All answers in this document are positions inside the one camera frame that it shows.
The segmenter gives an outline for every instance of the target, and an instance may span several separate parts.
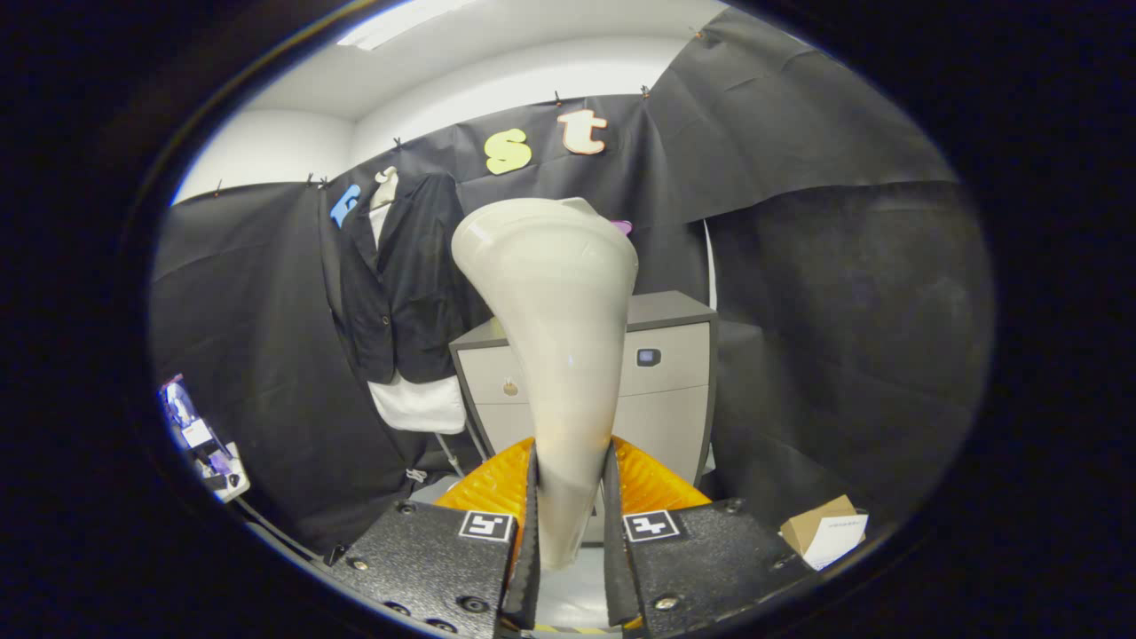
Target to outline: suit jacket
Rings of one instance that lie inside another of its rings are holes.
[[[415,383],[456,374],[449,345],[490,317],[450,250],[465,217],[445,174],[399,177],[375,249],[371,183],[340,234],[343,323],[350,356],[365,379],[390,383],[395,368]]]

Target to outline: clothes hanger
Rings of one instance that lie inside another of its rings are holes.
[[[399,169],[393,166],[386,167],[375,174],[375,182],[378,182],[379,186],[370,199],[370,210],[394,201],[394,192],[399,186]]]

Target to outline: screw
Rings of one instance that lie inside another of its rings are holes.
[[[490,605],[484,599],[477,597],[459,597],[458,605],[470,613],[484,613],[490,609]]]
[[[457,634],[457,632],[458,632],[457,628],[454,628],[452,624],[445,623],[444,621],[442,621],[440,619],[428,619],[428,620],[426,620],[426,623],[433,625],[434,628],[444,630],[446,632],[453,632],[454,634]]]
[[[654,609],[657,611],[673,611],[675,606],[678,605],[678,597],[660,597],[654,603]]]

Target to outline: letter s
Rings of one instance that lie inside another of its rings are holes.
[[[533,159],[533,149],[525,144],[525,132],[519,128],[510,128],[501,133],[490,135],[485,141],[485,166],[493,175],[501,175],[510,171],[516,171]]]

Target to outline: white ceiling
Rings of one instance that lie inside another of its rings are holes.
[[[718,0],[477,0],[374,51],[331,44],[245,107],[358,121],[408,88],[502,53],[583,38],[688,39]]]

